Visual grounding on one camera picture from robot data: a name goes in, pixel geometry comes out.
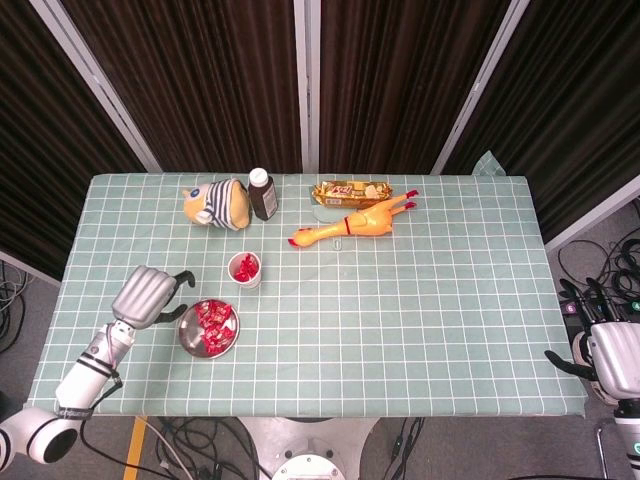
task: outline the brown bottle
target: brown bottle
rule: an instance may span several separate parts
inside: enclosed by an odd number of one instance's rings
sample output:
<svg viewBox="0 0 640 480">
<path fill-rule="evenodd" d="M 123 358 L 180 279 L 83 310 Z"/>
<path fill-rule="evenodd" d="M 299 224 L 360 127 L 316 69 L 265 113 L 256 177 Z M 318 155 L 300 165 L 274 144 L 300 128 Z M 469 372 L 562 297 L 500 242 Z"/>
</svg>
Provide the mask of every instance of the brown bottle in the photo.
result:
<svg viewBox="0 0 640 480">
<path fill-rule="evenodd" d="M 254 168 L 249 172 L 249 198 L 256 216 L 269 220 L 278 209 L 276 187 L 264 168 Z"/>
</svg>

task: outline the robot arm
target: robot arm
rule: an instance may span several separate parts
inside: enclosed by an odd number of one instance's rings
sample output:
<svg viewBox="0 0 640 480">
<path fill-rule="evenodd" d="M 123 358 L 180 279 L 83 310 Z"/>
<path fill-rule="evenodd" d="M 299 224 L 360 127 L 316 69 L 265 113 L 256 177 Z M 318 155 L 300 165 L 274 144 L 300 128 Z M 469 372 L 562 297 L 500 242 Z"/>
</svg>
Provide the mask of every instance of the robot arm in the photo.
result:
<svg viewBox="0 0 640 480">
<path fill-rule="evenodd" d="M 597 380 L 618 401 L 618 408 L 614 411 L 615 422 L 633 474 L 636 480 L 640 480 L 640 324 L 625 321 L 595 280 L 588 278 L 587 283 L 596 294 L 602 309 L 601 316 L 588 310 L 590 306 L 584 298 L 582 301 L 578 298 L 576 292 L 579 290 L 573 284 L 566 280 L 561 283 L 574 302 L 583 307 L 579 313 L 585 326 L 584 338 L 591 366 L 565 362 L 550 351 L 545 354 L 557 368 L 589 381 Z"/>
<path fill-rule="evenodd" d="M 122 386 L 116 368 L 133 345 L 135 331 L 174 321 L 187 309 L 180 305 L 161 313 L 184 282 L 195 286 L 191 272 L 172 277 L 142 265 L 135 270 L 113 302 L 115 322 L 102 327 L 56 389 L 58 411 L 27 408 L 0 424 L 0 472 L 16 453 L 39 463 L 53 463 L 67 454 L 97 403 Z M 109 378 L 114 387 L 96 402 Z"/>
</svg>

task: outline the plush toy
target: plush toy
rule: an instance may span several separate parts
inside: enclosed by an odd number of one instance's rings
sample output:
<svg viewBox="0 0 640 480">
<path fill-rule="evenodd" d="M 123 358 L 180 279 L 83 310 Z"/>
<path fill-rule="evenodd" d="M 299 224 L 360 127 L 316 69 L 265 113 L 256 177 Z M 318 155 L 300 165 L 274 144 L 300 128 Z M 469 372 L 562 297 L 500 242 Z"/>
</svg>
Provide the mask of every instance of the plush toy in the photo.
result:
<svg viewBox="0 0 640 480">
<path fill-rule="evenodd" d="M 249 196 L 237 178 L 183 190 L 184 213 L 193 223 L 238 230 L 249 225 Z"/>
<path fill-rule="evenodd" d="M 322 238 L 340 235 L 384 235 L 393 231 L 391 226 L 393 216 L 416 206 L 414 202 L 407 202 L 401 207 L 393 208 L 407 198 L 418 195 L 417 190 L 411 190 L 405 195 L 393 197 L 376 203 L 373 207 L 358 210 L 343 220 L 320 228 L 301 228 L 289 239 L 294 247 L 308 247 Z"/>
</svg>

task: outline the red candy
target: red candy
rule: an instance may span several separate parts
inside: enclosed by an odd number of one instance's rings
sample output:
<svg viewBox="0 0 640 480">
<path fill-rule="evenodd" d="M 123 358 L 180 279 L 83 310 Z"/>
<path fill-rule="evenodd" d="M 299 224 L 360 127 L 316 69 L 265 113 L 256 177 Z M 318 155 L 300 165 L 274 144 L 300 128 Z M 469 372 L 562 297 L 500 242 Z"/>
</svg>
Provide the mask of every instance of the red candy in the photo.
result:
<svg viewBox="0 0 640 480">
<path fill-rule="evenodd" d="M 233 278 L 235 278 L 239 282 L 244 283 L 251 280 L 257 274 L 258 274 L 258 264 L 255 262 L 253 257 L 251 257 L 251 254 L 247 253 L 247 256 L 244 257 L 244 259 L 242 260 L 242 263 L 240 263 L 240 268 L 233 275 Z"/>
<path fill-rule="evenodd" d="M 235 330 L 224 326 L 231 317 L 231 305 L 217 300 L 204 300 L 195 306 L 198 323 L 204 328 L 202 342 L 209 355 L 217 355 L 229 348 L 236 336 Z"/>
</svg>

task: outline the gold wrapper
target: gold wrapper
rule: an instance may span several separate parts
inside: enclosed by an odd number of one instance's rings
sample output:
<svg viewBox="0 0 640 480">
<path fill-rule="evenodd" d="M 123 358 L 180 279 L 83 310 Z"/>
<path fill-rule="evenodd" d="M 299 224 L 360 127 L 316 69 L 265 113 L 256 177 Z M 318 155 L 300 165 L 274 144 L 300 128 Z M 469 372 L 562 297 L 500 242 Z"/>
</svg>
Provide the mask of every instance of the gold wrapper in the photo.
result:
<svg viewBox="0 0 640 480">
<path fill-rule="evenodd" d="M 313 189 L 313 198 L 325 207 L 367 208 L 391 197 L 393 190 L 385 182 L 332 180 Z"/>
</svg>

